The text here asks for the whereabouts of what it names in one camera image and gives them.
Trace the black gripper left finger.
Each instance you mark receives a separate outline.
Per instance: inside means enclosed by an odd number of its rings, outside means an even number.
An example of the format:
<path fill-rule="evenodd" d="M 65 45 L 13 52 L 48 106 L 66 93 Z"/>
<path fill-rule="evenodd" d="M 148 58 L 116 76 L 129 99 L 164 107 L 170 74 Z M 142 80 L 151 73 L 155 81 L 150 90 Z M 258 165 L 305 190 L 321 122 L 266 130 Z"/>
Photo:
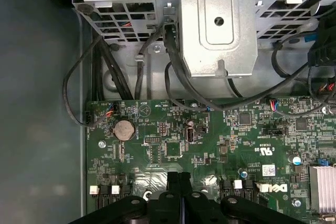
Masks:
<path fill-rule="evenodd" d="M 72 223 L 128 223 L 145 219 L 148 223 L 178 223 L 180 219 L 180 174 L 167 174 L 166 191 L 153 193 L 150 200 L 127 196 Z"/>

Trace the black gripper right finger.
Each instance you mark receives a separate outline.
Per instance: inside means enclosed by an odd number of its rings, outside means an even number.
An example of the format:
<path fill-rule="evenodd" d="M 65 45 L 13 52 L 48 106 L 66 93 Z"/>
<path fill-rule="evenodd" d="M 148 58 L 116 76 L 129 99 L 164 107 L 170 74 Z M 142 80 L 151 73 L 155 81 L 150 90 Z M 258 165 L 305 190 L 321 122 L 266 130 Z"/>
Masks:
<path fill-rule="evenodd" d="M 238 196 L 226 196 L 217 203 L 194 191 L 190 179 L 190 173 L 179 173 L 189 223 L 298 223 L 295 218 Z"/>

